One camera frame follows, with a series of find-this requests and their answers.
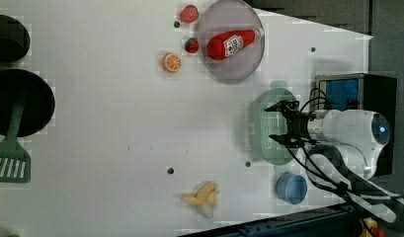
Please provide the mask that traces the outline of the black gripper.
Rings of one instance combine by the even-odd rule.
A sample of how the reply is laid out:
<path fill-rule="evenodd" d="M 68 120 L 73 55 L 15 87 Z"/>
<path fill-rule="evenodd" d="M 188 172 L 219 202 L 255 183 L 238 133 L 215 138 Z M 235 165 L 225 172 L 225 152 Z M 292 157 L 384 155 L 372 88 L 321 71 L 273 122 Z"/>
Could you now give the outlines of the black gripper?
<path fill-rule="evenodd" d="M 281 112 L 286 120 L 286 134 L 271 134 L 272 140 L 288 147 L 301 147 L 311 139 L 307 129 L 309 114 L 302 113 L 298 106 L 299 102 L 278 102 L 265 109 L 265 112 Z"/>

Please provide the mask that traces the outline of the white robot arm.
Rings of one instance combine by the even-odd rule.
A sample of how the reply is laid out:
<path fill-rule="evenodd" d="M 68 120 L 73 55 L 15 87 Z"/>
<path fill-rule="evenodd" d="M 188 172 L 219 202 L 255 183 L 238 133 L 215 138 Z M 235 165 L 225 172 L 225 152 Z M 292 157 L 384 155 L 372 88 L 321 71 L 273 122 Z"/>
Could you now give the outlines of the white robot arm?
<path fill-rule="evenodd" d="M 369 180 L 390 139 L 390 126 L 383 115 L 364 110 L 304 113 L 297 101 L 280 101 L 267 110 L 282 114 L 286 124 L 286 132 L 270 138 L 287 150 L 303 150 L 301 165 L 316 188 L 385 222 L 397 219 L 393 196 Z"/>

